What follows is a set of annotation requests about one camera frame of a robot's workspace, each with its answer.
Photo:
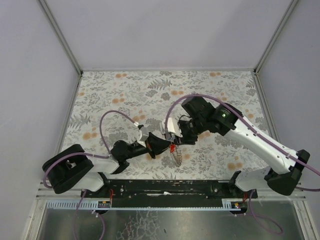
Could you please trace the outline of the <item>red key tag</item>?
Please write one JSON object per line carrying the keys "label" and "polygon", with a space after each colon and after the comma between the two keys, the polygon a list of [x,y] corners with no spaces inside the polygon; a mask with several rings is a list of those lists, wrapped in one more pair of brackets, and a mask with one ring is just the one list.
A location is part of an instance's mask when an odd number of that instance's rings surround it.
{"label": "red key tag", "polygon": [[170,145],[170,153],[173,153],[175,151],[175,145],[171,144]]}

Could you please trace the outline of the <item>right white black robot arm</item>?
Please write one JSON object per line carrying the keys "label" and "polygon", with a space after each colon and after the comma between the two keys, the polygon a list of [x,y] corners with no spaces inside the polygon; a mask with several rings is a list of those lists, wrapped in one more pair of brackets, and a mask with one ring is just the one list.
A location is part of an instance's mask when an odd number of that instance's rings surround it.
{"label": "right white black robot arm", "polygon": [[244,192],[269,188],[290,196],[297,188],[310,153],[304,149],[290,149],[256,128],[243,114],[228,103],[218,107],[201,96],[189,97],[181,104],[190,120],[180,120],[178,125],[183,139],[193,144],[198,135],[209,131],[234,140],[267,163],[266,168],[236,171],[230,183]]}

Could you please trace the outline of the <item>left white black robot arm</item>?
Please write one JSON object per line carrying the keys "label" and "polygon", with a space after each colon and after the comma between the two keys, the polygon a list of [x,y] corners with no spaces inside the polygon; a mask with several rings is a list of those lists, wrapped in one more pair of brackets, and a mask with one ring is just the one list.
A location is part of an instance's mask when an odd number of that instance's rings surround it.
{"label": "left white black robot arm", "polygon": [[96,192],[105,185],[103,174],[120,174],[129,166],[129,159],[145,154],[155,158],[170,145],[170,141],[152,133],[144,142],[118,140],[108,155],[88,153],[80,144],[74,144],[43,164],[43,185],[56,194],[72,188]]}

